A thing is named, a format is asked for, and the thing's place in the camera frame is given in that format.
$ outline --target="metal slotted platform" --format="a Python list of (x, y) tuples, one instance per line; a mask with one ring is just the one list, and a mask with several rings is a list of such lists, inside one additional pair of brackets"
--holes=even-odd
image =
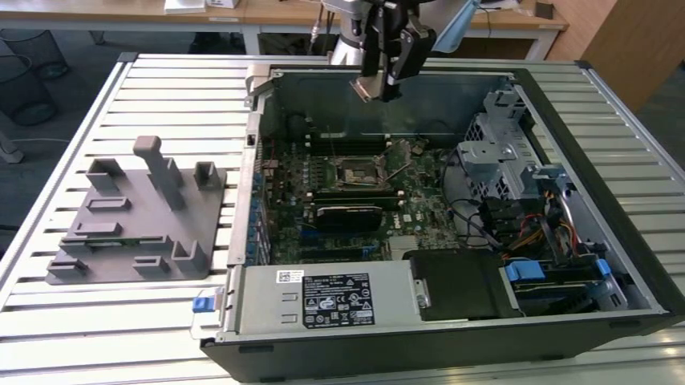
[[(191, 339), (191, 298), (225, 283), (249, 111), (251, 63), (324, 64), (298, 57), (139, 55), (118, 63), (0, 262), (0, 376), (15, 383), (233, 383)], [(437, 60), (432, 67), (527, 67), (681, 290), (685, 290), (683, 171), (616, 102), (593, 71), (573, 63)], [(98, 156), (142, 168), (139, 135), (157, 135), (179, 168), (229, 169), (214, 269), (202, 281), (50, 286), (46, 267), (71, 225)], [(552, 160), (553, 146), (543, 147)], [(218, 327), (207, 318), (206, 330)], [(368, 375), (316, 383), (684, 383), (685, 330), (617, 340), (545, 363)]]

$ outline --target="warning label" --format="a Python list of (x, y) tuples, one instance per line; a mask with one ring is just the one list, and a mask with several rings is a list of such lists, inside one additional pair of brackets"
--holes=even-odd
[(304, 277), (302, 292), (308, 329), (376, 324), (369, 274)]

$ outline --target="white sticker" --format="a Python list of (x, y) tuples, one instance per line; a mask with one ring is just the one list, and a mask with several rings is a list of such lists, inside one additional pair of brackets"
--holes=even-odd
[(277, 271), (277, 283), (301, 283), (304, 276), (304, 270), (280, 270)]
[(372, 317), (374, 315), (374, 312), (372, 310), (364, 310), (364, 311), (354, 311), (350, 316), (353, 318), (362, 318), (362, 317)]
[(210, 22), (238, 22), (238, 18), (210, 18)]

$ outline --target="motherboard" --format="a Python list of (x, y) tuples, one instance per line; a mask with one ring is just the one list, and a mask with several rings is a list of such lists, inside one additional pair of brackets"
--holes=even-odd
[(441, 192), (448, 149), (418, 137), (265, 143), (272, 264), (385, 261), (457, 247)]

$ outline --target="gray carpet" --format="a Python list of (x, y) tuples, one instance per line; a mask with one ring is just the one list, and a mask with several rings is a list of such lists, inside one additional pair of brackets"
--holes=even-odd
[[(71, 72), (47, 82), (61, 114), (38, 126), (23, 128), (0, 115), (0, 127), (11, 139), (71, 139), (89, 112), (121, 52), (187, 53), (193, 33), (107, 32), (106, 45), (97, 46), (86, 31), (54, 31)], [(8, 48), (0, 43), (0, 55)], [(640, 119), (681, 165), (685, 165), (685, 70), (680, 68), (653, 96)], [(0, 161), (0, 225), (20, 225), (67, 147), (58, 142), (20, 143), (22, 164)], [(0, 250), (14, 234), (0, 231)]]

